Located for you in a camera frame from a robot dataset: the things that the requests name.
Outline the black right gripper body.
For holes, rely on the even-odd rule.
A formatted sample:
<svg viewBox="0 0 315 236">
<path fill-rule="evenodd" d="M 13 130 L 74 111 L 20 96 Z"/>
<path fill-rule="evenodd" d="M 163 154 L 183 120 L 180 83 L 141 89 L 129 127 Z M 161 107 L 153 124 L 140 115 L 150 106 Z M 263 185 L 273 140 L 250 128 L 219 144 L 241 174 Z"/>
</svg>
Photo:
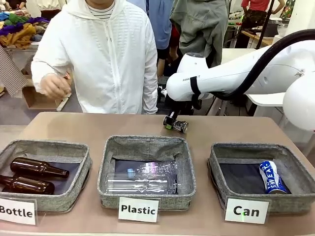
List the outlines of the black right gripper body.
<svg viewBox="0 0 315 236">
<path fill-rule="evenodd" d="M 166 108 L 169 109 L 169 114 L 177 112 L 179 115 L 192 116 L 194 114 L 194 107 L 191 101 L 175 101 L 168 95 L 165 97 L 164 102 Z"/>
</svg>

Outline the person right hand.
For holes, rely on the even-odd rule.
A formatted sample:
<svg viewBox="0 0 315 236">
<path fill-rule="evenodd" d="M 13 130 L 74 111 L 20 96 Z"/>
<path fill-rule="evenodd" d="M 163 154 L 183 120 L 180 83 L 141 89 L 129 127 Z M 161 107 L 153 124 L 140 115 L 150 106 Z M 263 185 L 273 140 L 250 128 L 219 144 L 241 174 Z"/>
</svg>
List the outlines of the person right hand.
<svg viewBox="0 0 315 236">
<path fill-rule="evenodd" d="M 66 78 L 50 73 L 41 79 L 39 93 L 51 99 L 59 100 L 71 93 L 71 87 Z"/>
</svg>

